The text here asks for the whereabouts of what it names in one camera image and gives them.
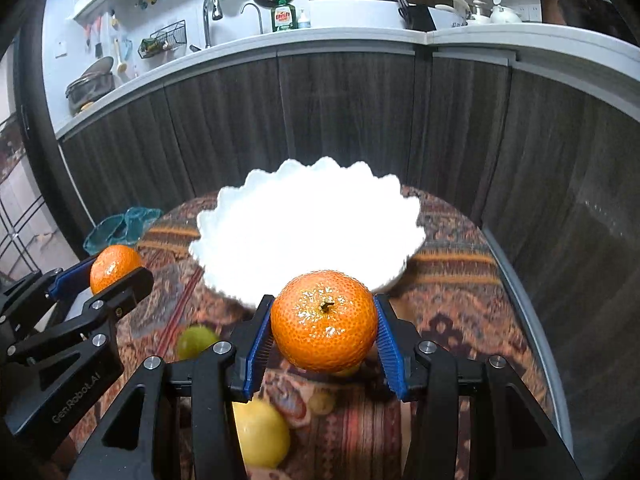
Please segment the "orange tangerine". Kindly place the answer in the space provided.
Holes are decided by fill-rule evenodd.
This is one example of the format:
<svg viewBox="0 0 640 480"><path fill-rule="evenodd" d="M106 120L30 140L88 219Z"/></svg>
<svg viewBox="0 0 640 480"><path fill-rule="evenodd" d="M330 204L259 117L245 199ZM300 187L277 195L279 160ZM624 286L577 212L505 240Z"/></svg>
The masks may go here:
<svg viewBox="0 0 640 480"><path fill-rule="evenodd" d="M273 301L274 342L293 366L334 374L360 364L378 334L372 292L337 271L293 278Z"/></svg>
<svg viewBox="0 0 640 480"><path fill-rule="evenodd" d="M111 245L103 249L90 270L89 285L93 295L107 289L140 266L143 266L142 258L134 248Z"/></svg>

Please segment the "green apple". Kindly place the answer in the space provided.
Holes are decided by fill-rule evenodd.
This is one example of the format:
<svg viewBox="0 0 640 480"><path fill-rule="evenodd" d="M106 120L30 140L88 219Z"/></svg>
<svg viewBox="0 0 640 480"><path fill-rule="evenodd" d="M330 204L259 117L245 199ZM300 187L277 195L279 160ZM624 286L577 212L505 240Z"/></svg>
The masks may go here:
<svg viewBox="0 0 640 480"><path fill-rule="evenodd" d="M218 341L219 336L208 326L189 326L177 339L174 349L175 358L177 361L196 359Z"/></svg>

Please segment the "yellow lemon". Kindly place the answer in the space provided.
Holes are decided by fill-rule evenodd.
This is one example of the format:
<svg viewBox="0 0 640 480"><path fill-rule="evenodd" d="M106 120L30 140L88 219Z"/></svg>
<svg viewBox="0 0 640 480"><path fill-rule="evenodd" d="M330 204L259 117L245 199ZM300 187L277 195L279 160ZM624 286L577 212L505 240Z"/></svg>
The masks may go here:
<svg viewBox="0 0 640 480"><path fill-rule="evenodd" d="M288 455L290 427L271 404L256 399L232 404L236 433L247 466L276 469Z"/></svg>

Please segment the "small tan longan fruit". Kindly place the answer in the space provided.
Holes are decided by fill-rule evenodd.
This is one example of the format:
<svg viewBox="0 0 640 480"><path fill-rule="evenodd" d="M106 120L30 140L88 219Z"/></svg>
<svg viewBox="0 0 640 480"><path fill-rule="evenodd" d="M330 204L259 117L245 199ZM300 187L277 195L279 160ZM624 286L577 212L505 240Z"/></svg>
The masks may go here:
<svg viewBox="0 0 640 480"><path fill-rule="evenodd" d="M314 416L326 416L334 411L336 393L331 389L316 389L308 399L309 411Z"/></svg>

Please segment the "chrome kitchen faucet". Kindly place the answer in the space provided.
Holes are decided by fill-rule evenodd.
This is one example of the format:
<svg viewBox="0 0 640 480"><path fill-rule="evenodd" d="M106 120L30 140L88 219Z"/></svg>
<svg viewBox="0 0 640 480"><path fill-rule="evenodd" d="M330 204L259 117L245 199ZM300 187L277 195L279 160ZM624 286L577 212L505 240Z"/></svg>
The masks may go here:
<svg viewBox="0 0 640 480"><path fill-rule="evenodd" d="M212 34L210 28L214 21L219 21L224 17L220 8L220 0L204 0L203 1L203 26L205 47L209 48L213 45Z"/></svg>

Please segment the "white kitchen countertop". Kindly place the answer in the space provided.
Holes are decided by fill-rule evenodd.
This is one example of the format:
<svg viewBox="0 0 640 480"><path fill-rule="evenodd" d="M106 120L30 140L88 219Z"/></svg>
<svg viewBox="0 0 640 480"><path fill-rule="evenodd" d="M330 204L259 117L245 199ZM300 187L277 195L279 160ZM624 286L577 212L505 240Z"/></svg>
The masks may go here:
<svg viewBox="0 0 640 480"><path fill-rule="evenodd" d="M55 133L62 141L133 100L186 78L233 65L299 54L375 52L510 66L594 96L632 119L639 117L639 50L610 36L547 24L462 26L434 32L328 27L276 32L207 48L123 84Z"/></svg>

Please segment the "teal lined trash bin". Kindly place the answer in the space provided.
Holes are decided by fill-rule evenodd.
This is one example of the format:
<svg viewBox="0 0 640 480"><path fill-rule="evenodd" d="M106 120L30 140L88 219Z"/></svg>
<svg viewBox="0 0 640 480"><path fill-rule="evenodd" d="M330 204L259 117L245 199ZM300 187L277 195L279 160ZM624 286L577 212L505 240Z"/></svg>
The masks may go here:
<svg viewBox="0 0 640 480"><path fill-rule="evenodd" d="M129 246L137 244L138 240L162 214L163 211L157 208L130 207L124 215L124 243Z"/></svg>
<svg viewBox="0 0 640 480"><path fill-rule="evenodd" d="M125 215L113 214L97 224L85 238L82 247L88 255L95 255L119 237L126 228Z"/></svg>

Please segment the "patterned paisley tablecloth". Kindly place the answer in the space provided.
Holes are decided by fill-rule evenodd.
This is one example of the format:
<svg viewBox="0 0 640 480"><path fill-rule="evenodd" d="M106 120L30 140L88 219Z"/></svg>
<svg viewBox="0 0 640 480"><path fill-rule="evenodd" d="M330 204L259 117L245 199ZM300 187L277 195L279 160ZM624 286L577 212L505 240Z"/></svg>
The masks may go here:
<svg viewBox="0 0 640 480"><path fill-rule="evenodd" d="M483 361L503 356L547 414L553 413L548 382L527 340L498 263L480 229L454 206L420 192L422 248L390 291L396 314L426 339L454 356ZM131 375L147 357L175 359L181 332L205 325L227 336L250 311L207 289L189 256L199 212L216 194L189 200L165 214L138 249L153 272L152 294L117 326L119 355ZM314 416L307 402L316 389L336 393L334 411ZM397 401L370 354L356 370L310 374L278 354L270 358L260 396L288 422L290 452L276 469L254 468L255 479L397 479L404 469L410 422L416 410Z"/></svg>

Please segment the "white scalloped ceramic bowl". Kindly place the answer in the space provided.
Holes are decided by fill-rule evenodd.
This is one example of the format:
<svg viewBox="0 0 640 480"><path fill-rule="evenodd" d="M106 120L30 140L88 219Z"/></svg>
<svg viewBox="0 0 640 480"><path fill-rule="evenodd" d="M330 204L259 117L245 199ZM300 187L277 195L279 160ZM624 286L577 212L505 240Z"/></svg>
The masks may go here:
<svg viewBox="0 0 640 480"><path fill-rule="evenodd" d="M189 254L207 288L250 310L296 276L321 270L384 292L426 240L420 211L416 196L402 195L398 177L378 177L366 162L288 159L273 172L250 171L238 188L222 188L215 205L196 216Z"/></svg>

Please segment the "grey lidded pot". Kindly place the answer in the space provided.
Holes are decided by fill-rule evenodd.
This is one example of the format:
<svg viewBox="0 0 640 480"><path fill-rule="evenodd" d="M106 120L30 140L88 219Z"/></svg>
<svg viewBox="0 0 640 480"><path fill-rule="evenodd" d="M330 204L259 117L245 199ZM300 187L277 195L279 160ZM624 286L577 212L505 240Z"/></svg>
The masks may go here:
<svg viewBox="0 0 640 480"><path fill-rule="evenodd" d="M65 97L73 115L88 103L96 102L115 89L113 65L114 58L111 56L99 58L66 87Z"/></svg>

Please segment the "dark wood base cabinets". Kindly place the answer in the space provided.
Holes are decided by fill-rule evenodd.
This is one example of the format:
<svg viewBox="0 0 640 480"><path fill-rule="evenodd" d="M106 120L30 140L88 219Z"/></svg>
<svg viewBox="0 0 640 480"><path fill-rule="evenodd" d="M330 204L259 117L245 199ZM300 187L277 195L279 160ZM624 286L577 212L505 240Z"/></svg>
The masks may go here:
<svg viewBox="0 0 640 480"><path fill-rule="evenodd" d="M63 142L101 220L169 210L285 159L367 162L491 230L562 378L576 462L639 432L639 125L515 68L428 53L266 58L160 84Z"/></svg>

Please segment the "green dish soap bottle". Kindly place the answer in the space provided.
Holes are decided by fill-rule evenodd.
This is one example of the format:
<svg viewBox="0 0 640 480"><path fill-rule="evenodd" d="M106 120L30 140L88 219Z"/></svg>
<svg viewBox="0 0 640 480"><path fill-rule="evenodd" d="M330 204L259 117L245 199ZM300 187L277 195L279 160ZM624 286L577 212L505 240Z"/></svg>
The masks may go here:
<svg viewBox="0 0 640 480"><path fill-rule="evenodd" d="M288 0L278 0L271 9L271 25L273 32L298 29L295 6Z"/></svg>

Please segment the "white teapot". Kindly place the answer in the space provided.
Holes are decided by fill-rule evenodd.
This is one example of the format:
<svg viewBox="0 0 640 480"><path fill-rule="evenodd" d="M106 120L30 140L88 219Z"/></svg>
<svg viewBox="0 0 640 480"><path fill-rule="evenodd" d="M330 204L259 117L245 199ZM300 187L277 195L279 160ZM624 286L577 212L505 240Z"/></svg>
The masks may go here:
<svg viewBox="0 0 640 480"><path fill-rule="evenodd" d="M518 12L501 4L492 8L489 19L491 24L518 24L522 22Z"/></svg>

